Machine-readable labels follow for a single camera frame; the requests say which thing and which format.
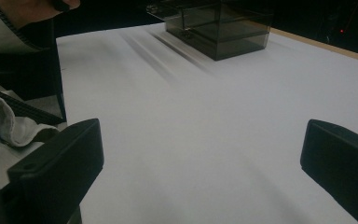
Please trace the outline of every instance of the person's arm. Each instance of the person's arm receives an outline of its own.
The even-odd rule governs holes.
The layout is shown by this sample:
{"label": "person's arm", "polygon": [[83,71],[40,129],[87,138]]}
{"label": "person's arm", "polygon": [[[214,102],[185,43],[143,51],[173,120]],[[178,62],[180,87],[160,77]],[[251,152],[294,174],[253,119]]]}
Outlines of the person's arm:
{"label": "person's arm", "polygon": [[[76,8],[79,0],[64,0]],[[18,29],[58,15],[50,0],[0,0],[0,53],[30,53],[41,50],[28,41]]]}

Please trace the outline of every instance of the white table surface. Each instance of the white table surface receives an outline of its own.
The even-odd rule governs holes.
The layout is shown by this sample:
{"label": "white table surface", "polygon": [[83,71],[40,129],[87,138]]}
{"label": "white table surface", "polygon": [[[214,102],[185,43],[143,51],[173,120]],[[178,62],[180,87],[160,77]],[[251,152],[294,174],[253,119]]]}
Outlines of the white table surface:
{"label": "white table surface", "polygon": [[358,61],[270,34],[214,62],[162,24],[58,48],[68,123],[102,125],[84,223],[357,223],[299,159],[310,119],[358,133]]}

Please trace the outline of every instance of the clear acrylic container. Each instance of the clear acrylic container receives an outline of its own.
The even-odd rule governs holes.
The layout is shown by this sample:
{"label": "clear acrylic container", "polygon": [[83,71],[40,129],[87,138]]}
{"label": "clear acrylic container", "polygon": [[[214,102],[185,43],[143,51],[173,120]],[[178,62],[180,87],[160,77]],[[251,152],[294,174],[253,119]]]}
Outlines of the clear acrylic container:
{"label": "clear acrylic container", "polygon": [[268,6],[241,0],[162,0],[147,11],[165,21],[167,32],[217,61],[264,49],[272,22]]}

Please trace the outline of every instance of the transparent plastic box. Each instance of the transparent plastic box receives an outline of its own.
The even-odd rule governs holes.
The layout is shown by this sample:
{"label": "transparent plastic box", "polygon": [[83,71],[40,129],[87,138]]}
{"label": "transparent plastic box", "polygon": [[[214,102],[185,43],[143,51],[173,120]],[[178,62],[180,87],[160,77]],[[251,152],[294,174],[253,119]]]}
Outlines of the transparent plastic box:
{"label": "transparent plastic box", "polygon": [[146,10],[165,21],[167,32],[218,61],[266,47],[272,10],[249,2],[162,0]]}

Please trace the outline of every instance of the table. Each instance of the table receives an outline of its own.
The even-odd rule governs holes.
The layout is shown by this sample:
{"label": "table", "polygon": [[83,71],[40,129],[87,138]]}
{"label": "table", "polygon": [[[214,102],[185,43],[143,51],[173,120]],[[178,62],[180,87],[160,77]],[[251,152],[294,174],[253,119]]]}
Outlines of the table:
{"label": "table", "polygon": [[358,61],[270,34],[214,62],[163,24],[58,39],[69,124],[98,118],[84,223],[356,223],[308,177],[307,123],[358,133]]}

